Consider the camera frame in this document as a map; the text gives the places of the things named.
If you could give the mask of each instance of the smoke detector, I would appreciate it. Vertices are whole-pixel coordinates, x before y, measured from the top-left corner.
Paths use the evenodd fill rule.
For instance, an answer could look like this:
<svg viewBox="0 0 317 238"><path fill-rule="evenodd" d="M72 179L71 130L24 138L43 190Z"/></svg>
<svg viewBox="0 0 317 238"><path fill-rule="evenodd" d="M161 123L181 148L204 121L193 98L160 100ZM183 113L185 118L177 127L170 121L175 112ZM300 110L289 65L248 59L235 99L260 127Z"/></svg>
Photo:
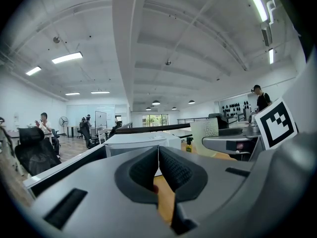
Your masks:
<svg viewBox="0 0 317 238"><path fill-rule="evenodd" d="M60 39L59 39L59 37L54 37L54 38L53 38L53 41L54 41L55 43L59 43L59 42L60 42Z"/></svg>

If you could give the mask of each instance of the window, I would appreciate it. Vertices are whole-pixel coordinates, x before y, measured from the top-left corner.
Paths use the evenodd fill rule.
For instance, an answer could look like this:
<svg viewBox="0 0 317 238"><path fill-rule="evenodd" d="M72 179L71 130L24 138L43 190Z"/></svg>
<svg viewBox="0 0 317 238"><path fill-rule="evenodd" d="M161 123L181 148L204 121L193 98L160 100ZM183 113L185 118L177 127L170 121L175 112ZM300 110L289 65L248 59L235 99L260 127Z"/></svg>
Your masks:
<svg viewBox="0 0 317 238"><path fill-rule="evenodd" d="M143 115L142 124L143 127L168 125L168 115Z"/></svg>

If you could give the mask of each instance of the black shirt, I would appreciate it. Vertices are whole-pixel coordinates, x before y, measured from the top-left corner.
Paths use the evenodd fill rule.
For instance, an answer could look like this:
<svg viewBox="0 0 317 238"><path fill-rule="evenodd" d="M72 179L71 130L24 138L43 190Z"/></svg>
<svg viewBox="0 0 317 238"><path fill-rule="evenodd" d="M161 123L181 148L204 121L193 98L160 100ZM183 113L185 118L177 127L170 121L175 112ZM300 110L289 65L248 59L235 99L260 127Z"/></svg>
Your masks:
<svg viewBox="0 0 317 238"><path fill-rule="evenodd" d="M262 94L261 96L258 97L258 107L259 111L262 111L268 106L268 103L270 103L271 100L269 99L269 95L267 93Z"/></svg>

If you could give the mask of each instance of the white shirt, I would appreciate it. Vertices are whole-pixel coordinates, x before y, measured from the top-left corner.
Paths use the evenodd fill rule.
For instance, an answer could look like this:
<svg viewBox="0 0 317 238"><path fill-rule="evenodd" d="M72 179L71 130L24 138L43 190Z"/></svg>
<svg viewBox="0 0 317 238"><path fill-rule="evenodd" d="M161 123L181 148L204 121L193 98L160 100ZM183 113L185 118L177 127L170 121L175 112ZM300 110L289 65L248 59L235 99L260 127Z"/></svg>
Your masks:
<svg viewBox="0 0 317 238"><path fill-rule="evenodd" d="M47 128L52 129L52 125L49 121L46 121L46 126L43 125L43 122L40 122L39 128L44 132L44 134L48 134L51 132L49 132Z"/></svg>

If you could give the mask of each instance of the whiteboard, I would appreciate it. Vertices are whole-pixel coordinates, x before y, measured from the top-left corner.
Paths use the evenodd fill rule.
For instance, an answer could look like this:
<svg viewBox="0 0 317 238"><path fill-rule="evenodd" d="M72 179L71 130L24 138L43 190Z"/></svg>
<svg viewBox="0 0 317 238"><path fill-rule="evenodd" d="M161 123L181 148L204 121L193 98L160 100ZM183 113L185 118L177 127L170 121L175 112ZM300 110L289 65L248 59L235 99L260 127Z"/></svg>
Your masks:
<svg viewBox="0 0 317 238"><path fill-rule="evenodd" d="M107 113L95 111L95 125L107 126Z"/></svg>

